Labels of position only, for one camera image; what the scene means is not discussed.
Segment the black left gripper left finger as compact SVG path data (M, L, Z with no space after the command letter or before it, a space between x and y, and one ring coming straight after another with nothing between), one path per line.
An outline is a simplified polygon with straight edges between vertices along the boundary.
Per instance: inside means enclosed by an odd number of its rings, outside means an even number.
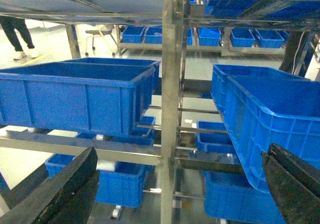
M1 223L87 223L99 185L97 152L88 147L13 209Z

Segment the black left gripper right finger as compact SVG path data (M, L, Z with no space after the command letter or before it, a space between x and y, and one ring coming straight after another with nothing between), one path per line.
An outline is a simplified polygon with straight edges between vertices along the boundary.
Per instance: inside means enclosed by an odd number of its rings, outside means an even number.
M261 155L269 191L285 223L319 223L319 169L275 143Z

